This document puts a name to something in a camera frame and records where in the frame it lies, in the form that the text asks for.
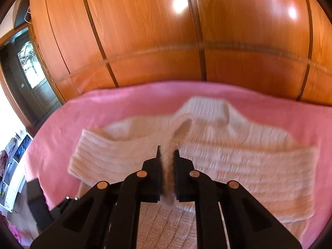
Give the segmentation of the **white knitted sweater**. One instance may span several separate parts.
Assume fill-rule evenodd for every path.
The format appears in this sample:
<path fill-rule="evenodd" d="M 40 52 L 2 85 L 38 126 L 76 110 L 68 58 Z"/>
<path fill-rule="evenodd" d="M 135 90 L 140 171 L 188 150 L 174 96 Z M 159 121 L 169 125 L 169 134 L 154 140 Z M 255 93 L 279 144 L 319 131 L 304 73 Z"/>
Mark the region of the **white knitted sweater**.
<path fill-rule="evenodd" d="M 196 248 L 193 204 L 175 200 L 172 155 L 214 181 L 238 181 L 292 235 L 302 240 L 314 214 L 317 152 L 288 132 L 254 123 L 226 101 L 192 97 L 171 115 L 134 116 L 83 130 L 68 172 L 89 187 L 116 183 L 161 154 L 161 204 L 144 204 L 139 248 Z"/>

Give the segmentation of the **white shelf with items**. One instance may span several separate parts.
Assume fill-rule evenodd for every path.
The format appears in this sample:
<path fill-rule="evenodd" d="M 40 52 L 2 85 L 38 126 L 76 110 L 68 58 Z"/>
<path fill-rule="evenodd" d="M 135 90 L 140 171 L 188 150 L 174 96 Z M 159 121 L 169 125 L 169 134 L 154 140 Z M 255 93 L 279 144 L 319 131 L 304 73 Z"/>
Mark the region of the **white shelf with items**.
<path fill-rule="evenodd" d="M 25 167 L 21 160 L 32 140 L 28 132 L 23 132 L 11 138 L 5 147 L 8 158 L 1 176 L 1 206 L 8 212 L 16 212 L 15 201 L 26 182 Z"/>

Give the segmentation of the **pink bed blanket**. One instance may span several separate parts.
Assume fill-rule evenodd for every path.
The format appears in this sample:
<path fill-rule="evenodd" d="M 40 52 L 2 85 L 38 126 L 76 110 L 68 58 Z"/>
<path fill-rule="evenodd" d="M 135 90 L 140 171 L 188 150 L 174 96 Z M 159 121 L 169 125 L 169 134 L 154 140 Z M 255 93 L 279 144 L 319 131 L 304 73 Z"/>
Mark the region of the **pink bed blanket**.
<path fill-rule="evenodd" d="M 38 179 L 49 208 L 79 190 L 67 167 L 83 129 L 100 128 L 136 115 L 177 111 L 193 96 L 228 101 L 257 123 L 283 128 L 298 142 L 319 149 L 315 213 L 302 246 L 309 248 L 331 216 L 331 108 L 266 96 L 244 88 L 208 82 L 156 82 L 98 89 L 68 101 L 42 125 L 25 156 L 25 177 Z"/>

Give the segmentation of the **dark wooden glazed door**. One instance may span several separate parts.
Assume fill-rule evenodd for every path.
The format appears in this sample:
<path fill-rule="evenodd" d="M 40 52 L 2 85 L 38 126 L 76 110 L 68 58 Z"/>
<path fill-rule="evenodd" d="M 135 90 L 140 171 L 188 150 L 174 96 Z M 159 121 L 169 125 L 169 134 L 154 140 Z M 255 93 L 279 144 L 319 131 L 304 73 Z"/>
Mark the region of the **dark wooden glazed door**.
<path fill-rule="evenodd" d="M 61 103 L 39 63 L 28 28 L 1 46 L 1 66 L 18 107 L 32 126 L 40 127 Z"/>

